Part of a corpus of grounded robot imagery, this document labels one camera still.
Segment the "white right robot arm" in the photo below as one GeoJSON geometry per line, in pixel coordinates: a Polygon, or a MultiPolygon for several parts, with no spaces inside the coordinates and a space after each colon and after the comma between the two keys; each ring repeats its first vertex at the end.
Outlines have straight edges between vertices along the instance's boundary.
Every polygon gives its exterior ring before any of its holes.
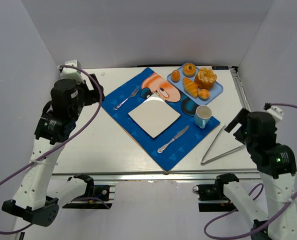
{"type": "Polygon", "coordinates": [[[250,232],[233,239],[251,237],[253,240],[297,240],[297,191],[294,190],[297,166],[294,152],[277,143],[276,123],[283,112],[276,107],[265,112],[250,112],[242,108],[225,128],[242,143],[256,164],[265,190],[267,212],[264,212],[241,187],[233,173],[216,177],[214,190],[228,198],[243,215],[250,232]]]}

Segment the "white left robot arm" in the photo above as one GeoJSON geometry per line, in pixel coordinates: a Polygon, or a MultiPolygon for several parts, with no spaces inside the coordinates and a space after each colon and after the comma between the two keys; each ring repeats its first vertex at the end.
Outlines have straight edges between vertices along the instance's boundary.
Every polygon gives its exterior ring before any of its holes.
{"type": "Polygon", "coordinates": [[[3,202],[1,209],[32,225],[48,227],[59,209],[79,198],[91,199],[95,194],[94,179],[86,174],[69,177],[57,190],[47,191],[58,158],[85,106],[105,99],[104,88],[91,74],[90,90],[85,80],[64,78],[51,89],[51,100],[42,110],[34,132],[34,145],[29,167],[18,191],[3,202]]]}

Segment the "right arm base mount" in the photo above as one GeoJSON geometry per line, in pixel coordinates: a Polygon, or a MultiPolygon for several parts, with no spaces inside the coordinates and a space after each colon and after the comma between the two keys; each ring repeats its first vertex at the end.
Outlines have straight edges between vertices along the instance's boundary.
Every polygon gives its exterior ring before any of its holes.
{"type": "Polygon", "coordinates": [[[198,195],[198,209],[200,213],[230,212],[236,207],[229,198],[224,195],[224,185],[230,182],[239,182],[239,178],[233,173],[218,175],[213,184],[199,184],[192,188],[198,195]]]}

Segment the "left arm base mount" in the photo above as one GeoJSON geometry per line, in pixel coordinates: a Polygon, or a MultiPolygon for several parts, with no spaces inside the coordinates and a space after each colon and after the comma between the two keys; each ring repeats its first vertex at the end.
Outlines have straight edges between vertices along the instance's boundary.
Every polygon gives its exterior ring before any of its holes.
{"type": "Polygon", "coordinates": [[[78,199],[86,198],[86,200],[74,200],[63,206],[64,209],[110,209],[112,200],[110,197],[111,186],[103,184],[95,184],[94,179],[86,174],[77,174],[68,178],[68,181],[82,180],[86,183],[86,191],[84,195],[77,197],[78,199]]]}

